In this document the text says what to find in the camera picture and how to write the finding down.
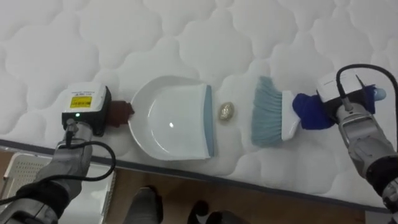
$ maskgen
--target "hand brush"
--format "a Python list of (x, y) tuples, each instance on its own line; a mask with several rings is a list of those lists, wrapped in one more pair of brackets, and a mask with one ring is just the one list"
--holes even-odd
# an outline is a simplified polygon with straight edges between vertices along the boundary
[(293, 110), (293, 99), (291, 91), (279, 91), (271, 78), (260, 77), (251, 123), (251, 141), (255, 146), (276, 146), (294, 136), (300, 118)]
[[(383, 100), (386, 92), (374, 85), (364, 87), (367, 110), (375, 113), (374, 102)], [(254, 96), (251, 141), (260, 147), (272, 147), (291, 139), (301, 122), (303, 129), (321, 130), (332, 127), (319, 95), (308, 96), (279, 91), (269, 77), (260, 77)]]

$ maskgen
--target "brush bristles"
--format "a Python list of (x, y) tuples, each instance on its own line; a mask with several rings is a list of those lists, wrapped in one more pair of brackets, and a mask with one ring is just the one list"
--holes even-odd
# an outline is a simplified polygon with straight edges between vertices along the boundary
[(254, 97), (251, 141), (260, 147), (282, 142), (282, 92), (269, 77), (260, 77)]

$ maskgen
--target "white mattress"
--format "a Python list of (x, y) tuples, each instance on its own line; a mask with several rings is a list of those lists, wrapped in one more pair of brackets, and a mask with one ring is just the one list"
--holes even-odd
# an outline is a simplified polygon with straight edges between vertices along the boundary
[[(214, 111), (226, 101), (236, 108), (230, 123), (215, 122), (214, 158), (157, 161), (128, 127), (100, 141), (123, 161), (382, 207), (336, 127), (259, 149), (250, 120), (258, 76), (315, 94), (318, 77), (349, 63), (398, 74), (397, 21), (395, 0), (0, 0), (0, 139), (55, 147), (70, 83), (101, 82), (114, 100), (130, 101), (155, 77), (197, 78), (213, 87)], [(376, 118), (396, 145), (390, 83), (359, 73), (387, 90)]]

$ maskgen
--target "white dustpan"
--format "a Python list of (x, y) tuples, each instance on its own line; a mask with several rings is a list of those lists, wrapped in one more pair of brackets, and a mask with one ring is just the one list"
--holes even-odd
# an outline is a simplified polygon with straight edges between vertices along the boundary
[(131, 101), (134, 139), (153, 158), (173, 161), (213, 156), (211, 87), (165, 76), (144, 85)]

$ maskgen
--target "wooden floor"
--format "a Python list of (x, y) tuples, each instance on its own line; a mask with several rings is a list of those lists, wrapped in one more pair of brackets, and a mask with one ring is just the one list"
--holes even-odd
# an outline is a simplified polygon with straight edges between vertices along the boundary
[[(10, 157), (0, 152), (1, 175)], [(186, 223), (197, 200), (206, 200), (212, 211), (230, 210), (252, 224), (364, 223), (364, 212), (336, 205), (131, 170), (117, 170), (116, 177), (107, 224), (123, 223), (136, 190), (145, 185), (155, 186), (163, 197), (164, 224)]]

